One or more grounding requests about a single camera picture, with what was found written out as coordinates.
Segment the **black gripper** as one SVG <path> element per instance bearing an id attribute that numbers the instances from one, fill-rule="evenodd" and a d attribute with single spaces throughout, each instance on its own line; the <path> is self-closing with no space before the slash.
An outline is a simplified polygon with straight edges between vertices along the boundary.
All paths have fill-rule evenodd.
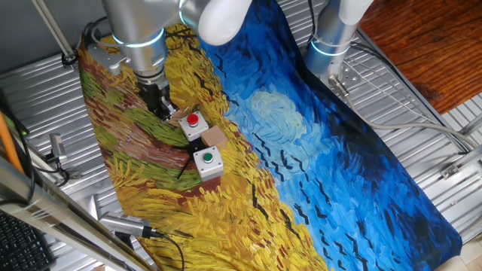
<path id="1" fill-rule="evenodd" d="M 162 121 L 169 120 L 178 110 L 170 101 L 169 82 L 164 72 L 152 76 L 136 74 L 139 85 L 139 96 L 146 103 L 148 110 Z"/>

